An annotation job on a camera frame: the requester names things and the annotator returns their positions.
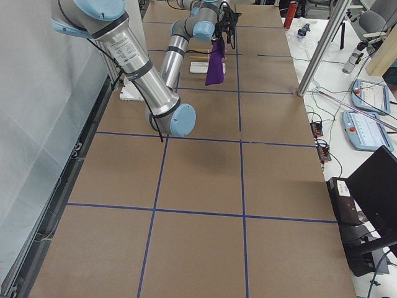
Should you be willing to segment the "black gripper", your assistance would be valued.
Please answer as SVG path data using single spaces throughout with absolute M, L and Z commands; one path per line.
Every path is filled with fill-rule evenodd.
M 215 24 L 215 41 L 220 41 L 225 33 L 226 43 L 234 50 L 236 48 L 236 27 L 241 16 L 242 13 L 235 12 L 227 1 L 222 1 Z

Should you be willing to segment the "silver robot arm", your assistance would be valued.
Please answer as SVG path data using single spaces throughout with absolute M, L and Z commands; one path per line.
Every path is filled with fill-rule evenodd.
M 190 39 L 210 42 L 205 85 L 221 84 L 225 80 L 223 60 L 226 44 L 235 48 L 235 32 L 240 12 L 235 12 L 228 1 L 177 1 L 190 16 L 178 20 L 170 27 L 171 40 L 161 66 L 160 75 L 170 89 L 176 87 Z
M 196 112 L 175 93 L 185 46 L 168 48 L 158 71 L 129 26 L 124 1 L 52 1 L 53 28 L 62 34 L 102 42 L 115 64 L 143 96 L 146 119 L 159 134 L 184 137 L 195 127 Z

